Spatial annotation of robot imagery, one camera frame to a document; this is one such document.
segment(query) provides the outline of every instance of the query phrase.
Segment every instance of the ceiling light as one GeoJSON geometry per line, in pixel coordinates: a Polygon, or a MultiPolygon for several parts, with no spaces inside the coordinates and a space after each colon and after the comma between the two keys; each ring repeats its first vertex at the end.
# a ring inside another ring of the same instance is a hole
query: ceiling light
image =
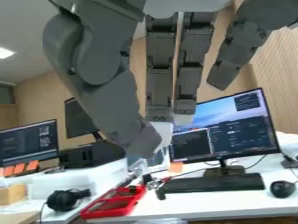
{"type": "Polygon", "coordinates": [[[0,47],[0,59],[5,59],[8,57],[10,57],[14,54],[13,51],[0,47]]]}

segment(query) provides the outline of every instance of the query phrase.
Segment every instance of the monitor bezel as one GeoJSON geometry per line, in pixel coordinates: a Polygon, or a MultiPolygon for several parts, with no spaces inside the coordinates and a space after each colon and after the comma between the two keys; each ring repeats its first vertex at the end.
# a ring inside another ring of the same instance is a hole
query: monitor bezel
{"type": "MultiPolygon", "coordinates": [[[[199,102],[199,103],[196,103],[196,106],[199,104],[210,103],[212,101],[216,101],[216,100],[220,100],[220,99],[224,99],[224,98],[228,98],[228,97],[244,94],[244,93],[250,93],[250,92],[254,92],[256,90],[260,90],[260,93],[262,93],[262,96],[263,96],[263,102],[264,102],[264,106],[266,106],[266,110],[267,110],[267,114],[268,114],[270,127],[271,127],[271,130],[272,130],[272,137],[274,137],[274,142],[275,142],[276,148],[266,150],[266,151],[244,152],[244,153],[240,153],[240,154],[228,154],[228,155],[220,155],[220,156],[214,155],[210,158],[202,158],[202,159],[183,161],[184,164],[187,164],[187,163],[196,163],[196,162],[207,162],[207,161],[214,161],[214,160],[224,160],[224,159],[240,158],[240,157],[247,157],[247,156],[259,156],[259,155],[280,153],[280,147],[279,147],[279,143],[278,143],[278,139],[276,139],[276,132],[275,132],[274,123],[272,123],[272,119],[271,119],[271,113],[270,113],[268,105],[267,105],[267,99],[266,99],[264,92],[263,92],[262,88],[255,88],[255,89],[251,89],[251,90],[246,90],[246,91],[235,93],[232,95],[223,96],[223,97],[219,97],[216,99],[199,102]]],[[[170,152],[169,154],[170,154],[170,161],[174,162],[175,160],[171,157],[172,153],[170,152]]]]}

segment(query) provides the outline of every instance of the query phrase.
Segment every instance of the monitor stand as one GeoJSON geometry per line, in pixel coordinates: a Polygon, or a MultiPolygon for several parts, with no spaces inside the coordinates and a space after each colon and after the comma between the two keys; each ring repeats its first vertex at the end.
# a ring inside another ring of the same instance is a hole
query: monitor stand
{"type": "Polygon", "coordinates": [[[244,174],[244,167],[235,165],[228,166],[226,160],[219,159],[220,167],[206,169],[203,176],[227,176],[244,174]]]}

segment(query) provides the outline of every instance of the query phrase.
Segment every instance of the monitor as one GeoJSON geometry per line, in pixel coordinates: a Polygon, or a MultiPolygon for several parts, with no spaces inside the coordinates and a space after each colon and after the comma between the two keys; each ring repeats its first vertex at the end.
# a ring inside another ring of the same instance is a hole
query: monitor
{"type": "Polygon", "coordinates": [[[74,138],[82,135],[93,134],[95,138],[98,128],[94,126],[90,117],[82,110],[74,98],[65,101],[65,122],[66,122],[66,137],[74,138]]]}
{"type": "Polygon", "coordinates": [[[270,153],[279,153],[279,146],[262,89],[198,103],[191,124],[174,127],[174,162],[270,153]]]}
{"type": "Polygon", "coordinates": [[[58,157],[55,120],[0,131],[0,165],[58,157]]]}

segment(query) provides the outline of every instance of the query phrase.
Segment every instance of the headphones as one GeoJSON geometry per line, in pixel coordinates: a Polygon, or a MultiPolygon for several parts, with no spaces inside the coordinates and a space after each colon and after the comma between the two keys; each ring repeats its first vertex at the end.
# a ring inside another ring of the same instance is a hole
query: headphones
{"type": "Polygon", "coordinates": [[[82,191],[75,189],[54,191],[47,197],[46,205],[54,211],[66,212],[74,208],[77,202],[85,197],[90,197],[89,189],[82,191]]]}

